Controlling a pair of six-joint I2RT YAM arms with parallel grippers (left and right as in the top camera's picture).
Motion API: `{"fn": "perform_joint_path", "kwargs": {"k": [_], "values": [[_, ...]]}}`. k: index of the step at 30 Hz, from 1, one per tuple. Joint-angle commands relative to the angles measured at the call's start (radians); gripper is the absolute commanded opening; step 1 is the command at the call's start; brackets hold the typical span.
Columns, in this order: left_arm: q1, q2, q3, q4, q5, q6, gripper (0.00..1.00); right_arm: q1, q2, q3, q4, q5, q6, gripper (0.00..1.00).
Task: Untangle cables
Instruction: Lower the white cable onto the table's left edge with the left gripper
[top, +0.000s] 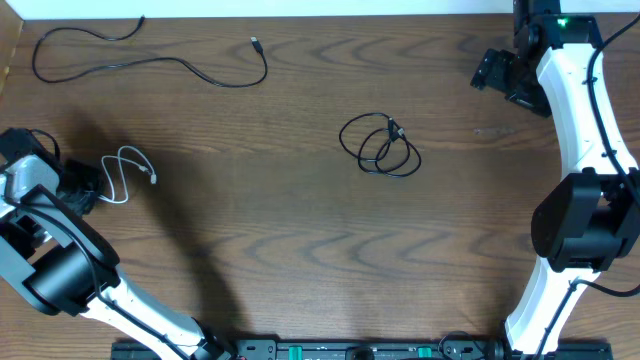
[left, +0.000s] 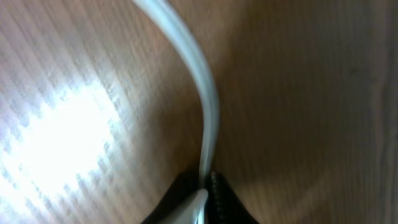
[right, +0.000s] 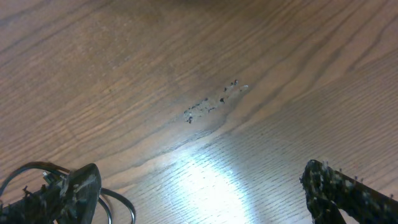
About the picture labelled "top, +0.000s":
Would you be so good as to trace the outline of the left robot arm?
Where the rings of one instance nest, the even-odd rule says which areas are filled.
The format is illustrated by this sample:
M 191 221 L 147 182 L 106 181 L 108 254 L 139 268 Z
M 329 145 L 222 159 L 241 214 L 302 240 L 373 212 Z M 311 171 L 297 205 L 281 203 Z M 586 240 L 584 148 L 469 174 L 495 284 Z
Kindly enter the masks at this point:
M 62 160 L 39 129 L 1 134 L 1 276 L 33 308 L 108 324 L 162 359 L 232 359 L 235 347 L 136 286 L 84 217 L 104 190 L 99 169 Z

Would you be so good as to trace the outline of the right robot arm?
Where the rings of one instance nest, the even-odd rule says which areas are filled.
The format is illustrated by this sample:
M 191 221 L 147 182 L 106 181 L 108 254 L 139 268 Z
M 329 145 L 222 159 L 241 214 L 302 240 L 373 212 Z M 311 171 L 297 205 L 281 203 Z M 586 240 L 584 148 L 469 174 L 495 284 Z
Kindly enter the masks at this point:
M 524 293 L 481 355 L 609 359 L 604 341 L 560 337 L 580 296 L 639 236 L 639 165 L 606 88 L 608 40 L 593 16 L 565 13 L 558 0 L 515 0 L 513 15 L 513 50 L 488 50 L 471 83 L 553 120 L 562 175 L 532 215 L 536 262 Z

